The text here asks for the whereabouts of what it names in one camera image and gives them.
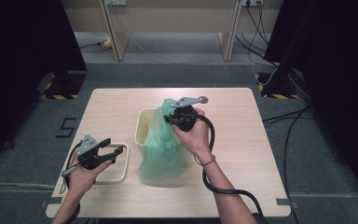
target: electrical outlet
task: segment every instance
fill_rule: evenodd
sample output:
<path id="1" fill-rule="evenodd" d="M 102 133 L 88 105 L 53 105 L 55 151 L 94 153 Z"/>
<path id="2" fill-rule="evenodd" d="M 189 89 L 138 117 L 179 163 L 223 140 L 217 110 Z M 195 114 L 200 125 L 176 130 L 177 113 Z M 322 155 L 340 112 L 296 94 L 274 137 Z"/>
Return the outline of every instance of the electrical outlet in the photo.
<path id="1" fill-rule="evenodd" d="M 242 6 L 246 7 L 246 0 L 241 0 L 242 1 Z M 250 7 L 258 7 L 258 6 L 262 6 L 264 0 L 250 0 L 251 5 Z"/>
<path id="2" fill-rule="evenodd" d="M 106 0 L 107 6 L 126 6 L 126 0 Z"/>

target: reaching grabber tool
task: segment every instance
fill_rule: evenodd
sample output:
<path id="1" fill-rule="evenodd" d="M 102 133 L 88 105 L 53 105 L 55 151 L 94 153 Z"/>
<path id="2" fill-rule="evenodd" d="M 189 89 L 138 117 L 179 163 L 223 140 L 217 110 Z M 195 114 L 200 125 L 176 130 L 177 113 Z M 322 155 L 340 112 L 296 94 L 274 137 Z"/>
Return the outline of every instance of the reaching grabber tool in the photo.
<path id="1" fill-rule="evenodd" d="M 78 165 L 81 165 L 88 170 L 93 170 L 104 161 L 111 160 L 112 163 L 115 163 L 116 157 L 123 152 L 124 146 L 116 148 L 115 151 L 112 153 L 102 156 L 98 155 L 99 149 L 109 146 L 110 143 L 110 138 L 106 138 L 101 143 L 98 143 L 96 139 L 87 134 L 81 142 L 81 145 L 79 146 L 79 150 L 77 152 L 79 164 L 69 168 L 67 167 L 67 169 L 62 172 L 62 176 L 66 177 L 71 174 Z"/>
<path id="2" fill-rule="evenodd" d="M 200 96 L 199 98 L 182 97 L 175 104 L 172 104 L 172 108 L 175 108 L 175 110 L 172 114 L 164 116 L 165 121 L 175 124 L 184 132 L 190 131 L 198 117 L 197 111 L 192 106 L 197 103 L 206 104 L 208 103 L 208 98 L 206 96 Z"/>

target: beige basket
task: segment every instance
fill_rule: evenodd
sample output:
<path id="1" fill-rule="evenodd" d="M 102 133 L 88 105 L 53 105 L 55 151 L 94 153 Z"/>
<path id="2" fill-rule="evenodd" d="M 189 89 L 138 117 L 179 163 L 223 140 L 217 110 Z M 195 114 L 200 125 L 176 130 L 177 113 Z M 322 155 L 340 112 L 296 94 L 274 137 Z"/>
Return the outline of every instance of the beige basket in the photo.
<path id="1" fill-rule="evenodd" d="M 138 145 L 142 155 L 144 155 L 144 144 L 149 133 L 149 124 L 152 122 L 156 109 L 144 109 L 139 114 L 136 126 L 135 143 Z"/>

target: person's left hand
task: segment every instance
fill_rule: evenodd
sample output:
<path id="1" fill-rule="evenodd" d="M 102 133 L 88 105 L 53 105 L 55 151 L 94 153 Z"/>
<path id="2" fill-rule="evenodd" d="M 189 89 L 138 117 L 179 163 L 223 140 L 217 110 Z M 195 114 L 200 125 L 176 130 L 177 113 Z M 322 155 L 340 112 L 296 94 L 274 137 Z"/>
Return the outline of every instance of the person's left hand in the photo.
<path id="1" fill-rule="evenodd" d="M 71 162 L 71 166 L 79 163 L 77 151 L 74 153 L 74 157 Z M 98 174 L 104 171 L 112 161 L 104 161 L 98 167 L 93 170 L 88 170 L 78 164 L 78 167 L 69 176 L 69 190 L 73 193 L 83 196 L 94 184 Z"/>

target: green bag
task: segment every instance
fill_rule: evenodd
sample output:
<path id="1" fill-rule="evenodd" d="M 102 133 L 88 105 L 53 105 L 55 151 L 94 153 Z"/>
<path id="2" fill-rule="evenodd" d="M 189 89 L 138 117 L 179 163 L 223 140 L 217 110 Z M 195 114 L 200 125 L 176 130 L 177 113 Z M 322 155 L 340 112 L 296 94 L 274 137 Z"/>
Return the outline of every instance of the green bag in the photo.
<path id="1" fill-rule="evenodd" d="M 162 181 L 180 175 L 185 170 L 188 154 L 179 137 L 164 119 L 173 113 L 173 99 L 166 99 L 157 108 L 144 143 L 144 160 L 139 167 L 143 182 Z"/>

